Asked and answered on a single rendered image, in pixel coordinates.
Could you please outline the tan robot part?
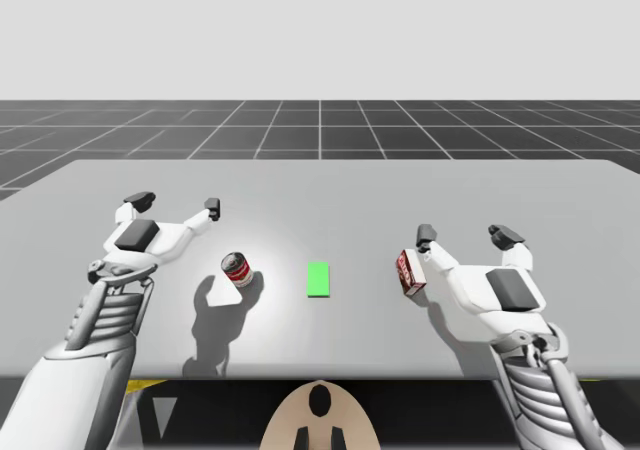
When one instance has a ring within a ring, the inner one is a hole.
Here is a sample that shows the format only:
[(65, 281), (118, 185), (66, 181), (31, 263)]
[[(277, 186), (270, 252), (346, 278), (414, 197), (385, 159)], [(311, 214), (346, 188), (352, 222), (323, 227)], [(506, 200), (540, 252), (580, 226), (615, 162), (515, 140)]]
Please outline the tan robot part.
[(381, 444), (358, 400), (344, 388), (318, 380), (284, 398), (259, 450), (381, 450)]

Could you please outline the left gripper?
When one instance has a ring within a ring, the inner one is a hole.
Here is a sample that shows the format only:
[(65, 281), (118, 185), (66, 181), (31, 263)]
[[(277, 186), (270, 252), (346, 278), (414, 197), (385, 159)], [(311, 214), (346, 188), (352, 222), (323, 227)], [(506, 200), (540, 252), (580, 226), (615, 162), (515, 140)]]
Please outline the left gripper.
[(115, 211), (115, 229), (103, 244), (103, 260), (118, 265), (165, 265), (177, 260), (196, 235), (205, 233), (221, 216), (219, 198), (208, 198), (204, 209), (184, 224), (136, 219), (148, 211), (156, 195), (143, 191), (126, 197)]

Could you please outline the red and white carton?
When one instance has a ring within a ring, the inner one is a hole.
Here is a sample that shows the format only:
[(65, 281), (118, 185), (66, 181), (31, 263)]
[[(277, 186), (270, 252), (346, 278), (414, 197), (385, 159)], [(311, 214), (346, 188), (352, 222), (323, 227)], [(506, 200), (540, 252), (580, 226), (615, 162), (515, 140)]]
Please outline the red and white carton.
[(405, 296), (411, 297), (426, 286), (426, 277), (415, 250), (401, 251), (396, 259), (396, 270)]

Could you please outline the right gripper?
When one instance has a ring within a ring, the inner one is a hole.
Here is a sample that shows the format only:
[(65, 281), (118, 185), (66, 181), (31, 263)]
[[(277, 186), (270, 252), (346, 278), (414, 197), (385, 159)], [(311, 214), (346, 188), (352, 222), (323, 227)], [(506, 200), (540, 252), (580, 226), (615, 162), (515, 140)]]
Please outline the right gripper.
[(506, 225), (492, 224), (488, 232), (502, 266), (461, 265), (437, 242), (432, 225), (417, 228), (416, 250), (439, 273), (447, 329), (464, 343), (493, 343), (518, 331), (549, 335), (542, 316), (546, 300), (526, 271), (532, 269), (532, 253), (525, 239)]

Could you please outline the green pad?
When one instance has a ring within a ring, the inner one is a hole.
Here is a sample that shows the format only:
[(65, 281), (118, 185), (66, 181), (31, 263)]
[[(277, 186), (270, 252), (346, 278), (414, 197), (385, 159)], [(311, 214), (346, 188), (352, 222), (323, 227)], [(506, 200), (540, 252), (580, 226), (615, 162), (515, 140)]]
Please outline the green pad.
[(307, 290), (310, 298), (330, 296), (330, 271), (326, 262), (310, 262), (307, 267)]

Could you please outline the red and white can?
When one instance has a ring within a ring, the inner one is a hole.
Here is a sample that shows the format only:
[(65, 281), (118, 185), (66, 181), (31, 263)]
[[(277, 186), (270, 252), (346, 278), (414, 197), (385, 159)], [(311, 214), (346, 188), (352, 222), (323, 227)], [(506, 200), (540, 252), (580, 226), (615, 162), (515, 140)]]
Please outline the red and white can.
[(253, 280), (253, 270), (241, 252), (231, 252), (221, 261), (221, 269), (236, 288), (249, 285)]

